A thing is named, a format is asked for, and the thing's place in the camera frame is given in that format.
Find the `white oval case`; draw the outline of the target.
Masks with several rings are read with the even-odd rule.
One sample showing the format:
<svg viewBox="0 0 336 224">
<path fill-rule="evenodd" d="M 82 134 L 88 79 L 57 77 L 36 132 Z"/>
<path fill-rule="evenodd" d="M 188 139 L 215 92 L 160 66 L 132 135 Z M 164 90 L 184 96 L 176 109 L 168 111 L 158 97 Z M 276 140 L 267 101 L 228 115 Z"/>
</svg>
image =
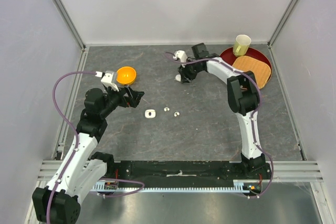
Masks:
<svg viewBox="0 0 336 224">
<path fill-rule="evenodd" d="M 178 81 L 178 82 L 181 82 L 181 76 L 179 74 L 177 74 L 175 76 L 175 80 Z"/>
</svg>

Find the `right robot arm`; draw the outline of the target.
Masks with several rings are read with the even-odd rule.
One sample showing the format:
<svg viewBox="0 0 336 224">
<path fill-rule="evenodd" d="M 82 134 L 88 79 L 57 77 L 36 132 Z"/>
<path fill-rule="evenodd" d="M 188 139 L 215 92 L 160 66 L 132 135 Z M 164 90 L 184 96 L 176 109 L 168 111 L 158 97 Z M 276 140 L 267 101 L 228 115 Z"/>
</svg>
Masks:
<svg viewBox="0 0 336 224">
<path fill-rule="evenodd" d="M 242 139 L 241 174 L 254 178 L 266 164 L 259 140 L 257 115 L 260 106 L 260 89 L 253 72 L 243 72 L 226 63 L 219 55 L 210 54 L 204 43 L 192 47 L 194 57 L 178 50 L 173 60 L 180 62 L 175 80 L 190 83 L 198 73 L 206 71 L 227 85 L 228 105 L 236 114 Z"/>
</svg>

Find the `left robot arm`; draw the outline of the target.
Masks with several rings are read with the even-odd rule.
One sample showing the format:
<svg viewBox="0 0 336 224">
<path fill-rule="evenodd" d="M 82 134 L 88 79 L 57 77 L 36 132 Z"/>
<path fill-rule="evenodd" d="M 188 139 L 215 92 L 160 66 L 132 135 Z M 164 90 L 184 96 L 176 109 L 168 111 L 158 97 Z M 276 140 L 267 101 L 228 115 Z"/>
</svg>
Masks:
<svg viewBox="0 0 336 224">
<path fill-rule="evenodd" d="M 90 89 L 65 159 L 44 188 L 32 195 L 37 220 L 44 223 L 76 223 L 81 204 L 100 178 L 115 173 L 113 155 L 96 152 L 108 124 L 107 116 L 117 107 L 136 108 L 143 91 L 130 87 Z"/>
</svg>

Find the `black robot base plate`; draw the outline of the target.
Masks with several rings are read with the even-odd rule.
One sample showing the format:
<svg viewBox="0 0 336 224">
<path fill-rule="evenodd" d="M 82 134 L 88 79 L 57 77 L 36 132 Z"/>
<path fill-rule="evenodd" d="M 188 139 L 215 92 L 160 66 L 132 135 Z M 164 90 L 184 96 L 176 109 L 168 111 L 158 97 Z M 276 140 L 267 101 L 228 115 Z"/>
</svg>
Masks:
<svg viewBox="0 0 336 224">
<path fill-rule="evenodd" d="M 234 180 L 267 180 L 271 168 L 247 170 L 229 161 L 115 161 L 106 178 L 142 182 L 146 187 L 231 186 Z"/>
</svg>

